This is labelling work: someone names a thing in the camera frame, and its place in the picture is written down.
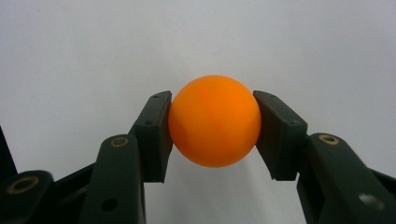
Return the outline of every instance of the metal screw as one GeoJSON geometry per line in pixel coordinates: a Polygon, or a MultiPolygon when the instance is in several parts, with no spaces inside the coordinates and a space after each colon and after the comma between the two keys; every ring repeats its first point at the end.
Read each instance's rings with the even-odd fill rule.
{"type": "Polygon", "coordinates": [[[7,188],[8,194],[20,194],[34,188],[38,184],[38,177],[35,175],[24,176],[15,181],[7,188]]]}
{"type": "Polygon", "coordinates": [[[361,193],[359,195],[359,199],[369,207],[374,208],[375,210],[382,211],[385,208],[385,204],[371,194],[361,193]]]}
{"type": "Polygon", "coordinates": [[[111,140],[110,145],[112,147],[125,147],[128,145],[129,140],[126,137],[117,137],[111,140]]]}
{"type": "Polygon", "coordinates": [[[319,140],[326,143],[327,145],[332,145],[332,146],[336,146],[340,143],[340,140],[338,140],[338,138],[329,134],[320,135],[319,140]]]}

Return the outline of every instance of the white background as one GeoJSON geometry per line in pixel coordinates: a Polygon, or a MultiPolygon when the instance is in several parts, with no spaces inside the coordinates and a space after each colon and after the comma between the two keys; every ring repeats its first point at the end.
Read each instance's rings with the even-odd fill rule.
{"type": "MultiPolygon", "coordinates": [[[[150,95],[207,74],[277,95],[309,133],[396,176],[394,1],[1,1],[0,124],[19,172],[55,179],[127,133],[150,95]]],[[[305,223],[257,149],[209,169],[174,148],[148,223],[305,223]]]]}

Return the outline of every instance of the ping pong ball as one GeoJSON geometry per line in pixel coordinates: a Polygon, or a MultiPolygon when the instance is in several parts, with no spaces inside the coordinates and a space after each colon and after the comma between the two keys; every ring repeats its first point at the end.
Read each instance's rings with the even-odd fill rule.
{"type": "Polygon", "coordinates": [[[242,160],[257,142],[262,118],[251,92],[225,76],[199,77],[171,104],[169,133],[187,159],[206,167],[242,160]]]}

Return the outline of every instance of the black plastic part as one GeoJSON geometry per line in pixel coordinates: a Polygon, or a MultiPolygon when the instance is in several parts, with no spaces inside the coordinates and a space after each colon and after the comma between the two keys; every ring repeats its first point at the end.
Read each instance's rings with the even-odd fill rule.
{"type": "Polygon", "coordinates": [[[78,223],[82,204],[88,191],[94,164],[55,182],[56,211],[51,223],[78,223]]]}
{"type": "Polygon", "coordinates": [[[17,168],[14,160],[12,160],[6,138],[0,126],[0,182],[17,174],[17,168]]]}
{"type": "Polygon", "coordinates": [[[321,135],[307,140],[305,155],[313,172],[302,172],[297,187],[307,222],[396,223],[396,201],[372,170],[344,140],[335,137],[339,143],[328,144],[321,135]]]}
{"type": "Polygon", "coordinates": [[[173,142],[168,130],[170,91],[152,95],[129,134],[138,139],[144,182],[164,182],[173,142]]]}
{"type": "Polygon", "coordinates": [[[276,96],[264,91],[254,91],[253,95],[262,114],[256,147],[273,179],[295,180],[308,125],[276,96]]]}
{"type": "Polygon", "coordinates": [[[375,177],[381,182],[381,184],[391,193],[393,197],[396,199],[396,179],[379,173],[378,171],[372,170],[375,177]]]}
{"type": "Polygon", "coordinates": [[[145,213],[137,140],[129,134],[110,137],[93,167],[79,223],[141,224],[146,223],[145,213]]]}
{"type": "Polygon", "coordinates": [[[0,186],[1,223],[50,223],[53,180],[45,171],[12,176],[0,186]]]}

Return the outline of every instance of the screw hole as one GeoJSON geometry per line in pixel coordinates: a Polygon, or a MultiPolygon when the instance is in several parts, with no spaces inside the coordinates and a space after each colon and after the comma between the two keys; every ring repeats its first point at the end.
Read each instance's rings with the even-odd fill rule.
{"type": "Polygon", "coordinates": [[[8,188],[8,194],[20,194],[25,191],[34,188],[38,184],[38,177],[31,175],[25,176],[14,183],[12,183],[8,188]]]}
{"type": "Polygon", "coordinates": [[[327,145],[332,145],[332,146],[338,145],[340,143],[338,138],[328,135],[328,134],[320,135],[319,140],[326,143],[327,145]]]}
{"type": "Polygon", "coordinates": [[[119,202],[116,199],[107,199],[102,203],[102,210],[105,212],[110,212],[114,210],[119,202]]]}
{"type": "Polygon", "coordinates": [[[112,147],[124,147],[128,145],[129,140],[126,137],[118,137],[111,140],[110,145],[112,147]]]}

